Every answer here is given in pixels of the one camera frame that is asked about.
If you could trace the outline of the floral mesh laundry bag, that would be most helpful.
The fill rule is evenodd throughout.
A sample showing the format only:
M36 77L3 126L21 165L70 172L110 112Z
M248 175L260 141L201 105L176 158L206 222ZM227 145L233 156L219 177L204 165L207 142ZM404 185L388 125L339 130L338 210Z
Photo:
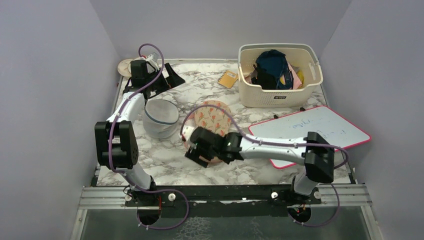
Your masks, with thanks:
M208 100L202 103L202 105L214 105L224 109L231 115L231 110L228 105L224 102L217 100ZM231 120L228 116L225 115L221 110L218 110L214 107L202 107L195 110L188 116L187 121L183 125L183 135L186 140L188 140L188 133L192 133L197 127L203 127L212 131L215 134L224 136L228 134L231 126ZM221 159L214 157L211 160L205 159L204 157L199 157L202 167L207 167L209 164L217 164L222 162Z

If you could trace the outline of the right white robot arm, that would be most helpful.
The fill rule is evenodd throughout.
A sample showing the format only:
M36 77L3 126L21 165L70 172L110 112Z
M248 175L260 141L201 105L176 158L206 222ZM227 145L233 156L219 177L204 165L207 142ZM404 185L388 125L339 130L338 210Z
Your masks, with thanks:
M310 131L306 137L282 139L239 132L221 136L204 127L187 126L180 134L188 145L186 158L203 167L214 158L226 164L235 160L270 159L303 166L304 170L294 177L288 190L289 199L296 204L306 200L318 184L334 181L335 151L316 132Z

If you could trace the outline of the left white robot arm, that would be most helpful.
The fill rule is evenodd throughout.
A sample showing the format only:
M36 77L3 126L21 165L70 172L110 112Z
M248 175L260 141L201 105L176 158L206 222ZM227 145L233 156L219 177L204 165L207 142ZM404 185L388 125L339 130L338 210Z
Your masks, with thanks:
M170 137L177 129L179 110L169 100L156 97L185 83L169 63L159 67L155 60L141 57L129 63L131 76L122 92L122 101L105 121L94 126L97 161L122 175L144 205L157 200L153 177L138 162L139 148L134 123L156 139Z

